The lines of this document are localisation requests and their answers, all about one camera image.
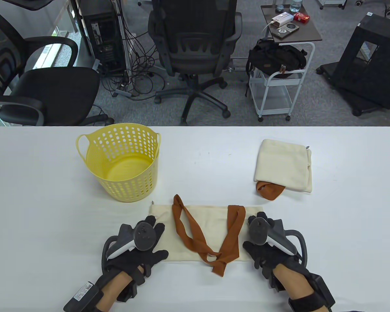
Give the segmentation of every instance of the chair base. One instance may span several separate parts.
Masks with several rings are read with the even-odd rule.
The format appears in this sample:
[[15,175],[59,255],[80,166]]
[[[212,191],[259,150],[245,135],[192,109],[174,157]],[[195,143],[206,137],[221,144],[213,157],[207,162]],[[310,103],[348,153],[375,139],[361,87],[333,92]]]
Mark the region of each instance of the chair base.
[[217,106],[220,110],[222,110],[222,117],[224,117],[225,119],[231,116],[227,105],[214,98],[213,96],[209,95],[208,93],[204,92],[205,89],[215,84],[219,85],[221,89],[224,89],[228,84],[224,81],[222,77],[214,78],[200,84],[198,75],[180,74],[179,80],[185,81],[188,86],[186,88],[175,88],[156,92],[155,103],[160,104],[162,102],[162,98],[169,95],[189,95],[186,101],[185,108],[183,109],[182,116],[180,117],[181,125],[188,125],[186,119],[188,117],[189,110],[191,109],[192,103],[195,98],[203,98],[204,100]]
[[89,125],[91,123],[93,124],[93,123],[96,123],[96,122],[105,122],[106,123],[105,125],[108,126],[108,125],[111,125],[111,124],[114,123],[114,119],[109,117],[107,114],[102,113],[102,114],[97,115],[97,116],[87,117],[78,126],[86,126],[86,125]]

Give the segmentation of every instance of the brown fabric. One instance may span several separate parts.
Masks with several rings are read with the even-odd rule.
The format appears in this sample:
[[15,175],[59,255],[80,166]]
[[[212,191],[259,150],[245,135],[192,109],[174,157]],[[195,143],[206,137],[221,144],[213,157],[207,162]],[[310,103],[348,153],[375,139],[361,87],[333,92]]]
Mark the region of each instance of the brown fabric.
[[268,201],[274,201],[285,189],[285,186],[270,182],[258,181],[256,190],[259,194]]
[[[185,212],[189,225],[191,227],[191,232],[193,238],[190,238],[185,231],[185,226],[180,220],[180,215],[182,210]],[[238,234],[241,231],[241,227],[243,226],[244,219],[246,217],[246,210],[243,206],[228,206],[227,213],[227,229],[228,234],[222,242],[221,248],[219,252],[213,251],[205,240],[204,234],[198,223],[191,216],[189,211],[183,205],[182,200],[179,195],[175,195],[173,198],[172,205],[173,218],[175,220],[176,225],[176,233],[180,236],[185,244],[186,248],[190,251],[194,251],[199,254],[201,259],[213,266],[213,272],[217,275],[224,276],[225,267],[227,263],[234,261],[240,256],[240,252],[238,250]],[[217,259],[215,261],[208,261],[207,256],[212,255],[216,256]]]

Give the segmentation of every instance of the white table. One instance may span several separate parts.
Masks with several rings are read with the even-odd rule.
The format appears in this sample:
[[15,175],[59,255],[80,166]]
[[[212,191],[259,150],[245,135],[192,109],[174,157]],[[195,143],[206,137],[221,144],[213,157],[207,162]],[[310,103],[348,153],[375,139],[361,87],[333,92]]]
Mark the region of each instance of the white table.
[[[153,127],[162,134],[159,180],[135,203],[109,197],[75,149],[92,127],[0,128],[0,311],[62,311],[100,275],[104,241],[144,218],[151,201],[262,205],[302,232],[308,268],[337,311],[390,312],[390,128]],[[314,190],[274,202],[254,188],[264,138],[309,145]],[[290,311],[253,263],[225,276],[202,262],[161,263],[136,298],[112,311]]]

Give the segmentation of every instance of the folded cream bag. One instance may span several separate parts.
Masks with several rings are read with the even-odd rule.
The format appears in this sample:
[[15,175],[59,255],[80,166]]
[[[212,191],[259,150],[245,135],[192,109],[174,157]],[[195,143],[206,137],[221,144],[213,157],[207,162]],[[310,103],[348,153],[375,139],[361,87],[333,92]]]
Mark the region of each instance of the folded cream bag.
[[[186,206],[190,214],[201,227],[208,246],[215,252],[220,251],[222,242],[227,236],[227,211],[228,207],[215,206]],[[235,261],[249,261],[251,257],[242,247],[243,242],[248,240],[248,222],[251,215],[263,211],[262,207],[245,207],[246,218],[238,236],[240,257]],[[175,221],[173,220],[172,205],[152,205],[149,214],[156,217],[157,222],[165,224],[165,232],[155,247],[154,251],[166,249],[169,256],[165,261],[202,261],[199,254],[185,247],[179,235],[176,233]],[[188,219],[185,214],[180,217],[185,226],[186,233],[191,236]]]
[[263,140],[254,181],[312,192],[311,150],[302,145]]

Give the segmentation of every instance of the water bottle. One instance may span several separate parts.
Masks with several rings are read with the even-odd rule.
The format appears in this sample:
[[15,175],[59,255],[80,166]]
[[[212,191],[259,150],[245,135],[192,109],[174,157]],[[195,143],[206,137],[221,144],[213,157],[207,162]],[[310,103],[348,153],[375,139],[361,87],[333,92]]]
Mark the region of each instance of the water bottle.
[[299,12],[300,8],[302,7],[302,1],[303,0],[292,0],[292,3],[290,4],[290,12]]

